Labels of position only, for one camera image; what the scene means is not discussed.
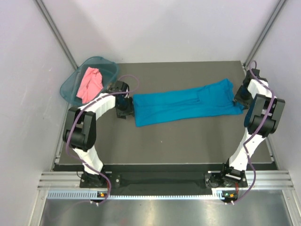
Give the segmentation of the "blue t shirt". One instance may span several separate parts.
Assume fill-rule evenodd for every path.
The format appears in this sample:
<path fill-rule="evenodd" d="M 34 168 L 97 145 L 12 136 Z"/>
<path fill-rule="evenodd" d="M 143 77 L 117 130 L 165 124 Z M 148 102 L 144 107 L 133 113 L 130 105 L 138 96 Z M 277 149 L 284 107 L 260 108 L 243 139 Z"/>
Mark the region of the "blue t shirt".
<path fill-rule="evenodd" d="M 190 118 L 240 115 L 234 103 L 233 84 L 224 79 L 191 89 L 133 96 L 137 127 Z"/>

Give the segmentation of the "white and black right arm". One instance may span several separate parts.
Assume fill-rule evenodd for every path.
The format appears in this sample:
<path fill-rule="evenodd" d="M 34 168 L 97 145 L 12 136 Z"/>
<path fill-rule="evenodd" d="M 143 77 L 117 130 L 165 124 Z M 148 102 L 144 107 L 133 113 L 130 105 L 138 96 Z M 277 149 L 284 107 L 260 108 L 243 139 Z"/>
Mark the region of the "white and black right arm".
<path fill-rule="evenodd" d="M 220 182 L 246 187 L 245 171 L 255 150 L 278 128 L 285 100 L 277 98 L 265 79 L 251 79 L 246 88 L 252 102 L 244 120 L 245 133 L 237 150 L 223 165 Z"/>

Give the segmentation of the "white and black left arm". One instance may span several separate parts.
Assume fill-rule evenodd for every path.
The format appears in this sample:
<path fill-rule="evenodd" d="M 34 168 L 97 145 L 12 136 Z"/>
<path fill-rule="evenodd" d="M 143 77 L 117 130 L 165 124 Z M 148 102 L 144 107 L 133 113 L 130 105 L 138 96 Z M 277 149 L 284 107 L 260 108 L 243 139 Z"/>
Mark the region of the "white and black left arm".
<path fill-rule="evenodd" d="M 66 153 L 81 161 L 84 171 L 81 188 L 100 188 L 110 185 L 106 174 L 102 172 L 103 162 L 95 149 L 96 121 L 107 111 L 115 108 L 117 116 L 125 119 L 133 114 L 133 99 L 130 91 L 101 93 L 91 102 L 67 112 L 64 125 L 63 141 Z"/>

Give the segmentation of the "teal plastic bin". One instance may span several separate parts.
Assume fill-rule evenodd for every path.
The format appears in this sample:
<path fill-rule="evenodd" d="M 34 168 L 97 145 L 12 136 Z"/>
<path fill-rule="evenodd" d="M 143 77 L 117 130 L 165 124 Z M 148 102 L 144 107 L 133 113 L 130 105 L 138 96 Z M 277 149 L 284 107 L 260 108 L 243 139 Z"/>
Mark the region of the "teal plastic bin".
<path fill-rule="evenodd" d="M 92 101 L 116 81 L 119 67 L 100 56 L 86 60 L 60 87 L 60 95 L 72 105 Z"/>

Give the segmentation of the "pink t shirt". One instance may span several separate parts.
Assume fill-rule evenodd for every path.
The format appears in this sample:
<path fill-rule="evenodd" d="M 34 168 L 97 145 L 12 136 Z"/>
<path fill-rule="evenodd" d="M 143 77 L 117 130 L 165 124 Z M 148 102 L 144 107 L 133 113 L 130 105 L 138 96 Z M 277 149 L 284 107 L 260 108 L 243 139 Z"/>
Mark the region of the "pink t shirt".
<path fill-rule="evenodd" d="M 76 97 L 80 98 L 82 104 L 92 101 L 103 89 L 103 77 L 99 69 L 88 67 L 80 83 Z"/>

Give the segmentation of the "aluminium front rail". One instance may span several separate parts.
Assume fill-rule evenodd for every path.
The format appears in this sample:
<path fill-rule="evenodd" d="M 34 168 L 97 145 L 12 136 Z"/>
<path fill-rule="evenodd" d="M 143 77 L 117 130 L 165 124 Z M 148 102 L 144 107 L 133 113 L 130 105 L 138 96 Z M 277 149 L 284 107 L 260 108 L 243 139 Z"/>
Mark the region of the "aluminium front rail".
<path fill-rule="evenodd" d="M 81 172 L 43 172 L 38 182 L 39 190 L 72 190 L 80 185 Z M 258 170 L 253 186 L 257 190 L 289 190 L 294 189 L 288 171 Z"/>

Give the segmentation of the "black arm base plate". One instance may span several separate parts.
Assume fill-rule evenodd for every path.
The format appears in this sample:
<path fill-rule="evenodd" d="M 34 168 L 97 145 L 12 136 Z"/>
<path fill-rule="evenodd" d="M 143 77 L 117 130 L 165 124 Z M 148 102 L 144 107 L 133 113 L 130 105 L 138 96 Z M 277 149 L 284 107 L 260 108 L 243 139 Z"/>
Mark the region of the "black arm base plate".
<path fill-rule="evenodd" d="M 109 188 L 112 195 L 193 195 L 212 188 L 245 188 L 246 172 L 228 164 L 104 165 L 101 174 L 84 171 L 80 188 Z"/>

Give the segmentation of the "right aluminium frame post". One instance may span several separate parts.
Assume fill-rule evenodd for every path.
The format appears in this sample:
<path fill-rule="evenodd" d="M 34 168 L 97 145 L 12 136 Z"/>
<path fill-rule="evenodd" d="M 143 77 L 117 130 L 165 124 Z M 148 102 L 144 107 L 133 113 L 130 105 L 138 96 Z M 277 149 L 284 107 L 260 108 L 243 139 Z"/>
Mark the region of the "right aluminium frame post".
<path fill-rule="evenodd" d="M 276 6 L 272 10 L 271 15 L 268 17 L 267 22 L 265 23 L 262 31 L 260 32 L 259 37 L 256 39 L 256 42 L 251 48 L 250 53 L 248 54 L 245 62 L 242 64 L 243 68 L 246 69 L 251 61 L 254 59 L 255 55 L 259 51 L 261 45 L 267 38 L 272 26 L 274 25 L 275 21 L 277 20 L 278 16 L 280 15 L 281 11 L 284 9 L 288 0 L 278 0 Z"/>

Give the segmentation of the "aluminium frame post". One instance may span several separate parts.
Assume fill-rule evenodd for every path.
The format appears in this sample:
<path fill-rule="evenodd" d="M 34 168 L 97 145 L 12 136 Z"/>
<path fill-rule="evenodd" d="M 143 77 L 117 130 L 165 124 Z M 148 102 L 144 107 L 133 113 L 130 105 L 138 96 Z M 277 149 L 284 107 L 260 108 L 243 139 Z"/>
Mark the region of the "aluminium frame post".
<path fill-rule="evenodd" d="M 48 24 L 51 32 L 53 33 L 55 39 L 57 40 L 59 46 L 61 47 L 62 51 L 64 52 L 65 56 L 67 57 L 68 61 L 72 65 L 73 69 L 76 70 L 78 65 L 72 56 L 63 36 L 61 35 L 59 29 L 57 28 L 55 21 L 53 20 L 51 14 L 49 13 L 45 3 L 42 0 L 33 0 L 36 4 L 37 8 L 41 12 L 43 18 L 45 19 L 46 23 Z"/>
<path fill-rule="evenodd" d="M 245 62 L 242 64 L 243 68 L 246 69 L 251 61 L 254 59 L 255 55 L 259 51 L 261 45 L 267 38 L 272 26 L 274 25 L 275 21 L 277 20 L 278 16 L 280 15 L 281 11 L 284 9 L 288 0 L 278 0 L 276 6 L 272 10 L 271 15 L 268 17 L 267 22 L 265 23 L 262 31 L 260 32 L 259 37 L 256 39 L 256 42 L 251 48 L 250 53 L 248 54 Z"/>

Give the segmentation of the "left aluminium frame post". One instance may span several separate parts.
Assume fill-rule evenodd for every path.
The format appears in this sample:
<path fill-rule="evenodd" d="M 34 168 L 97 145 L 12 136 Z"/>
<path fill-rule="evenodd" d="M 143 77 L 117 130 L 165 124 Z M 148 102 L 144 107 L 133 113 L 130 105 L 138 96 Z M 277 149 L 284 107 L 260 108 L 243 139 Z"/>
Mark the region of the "left aluminium frame post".
<path fill-rule="evenodd" d="M 45 3 L 42 0 L 33 0 L 36 4 L 37 8 L 41 12 L 43 18 L 45 19 L 46 23 L 48 24 L 51 32 L 53 33 L 55 39 L 57 40 L 59 46 L 61 47 L 62 51 L 64 52 L 65 56 L 67 57 L 68 61 L 72 65 L 73 69 L 76 70 L 78 65 L 72 56 L 63 36 L 61 35 L 59 29 L 57 28 L 55 21 L 53 20 L 51 14 L 49 13 Z"/>

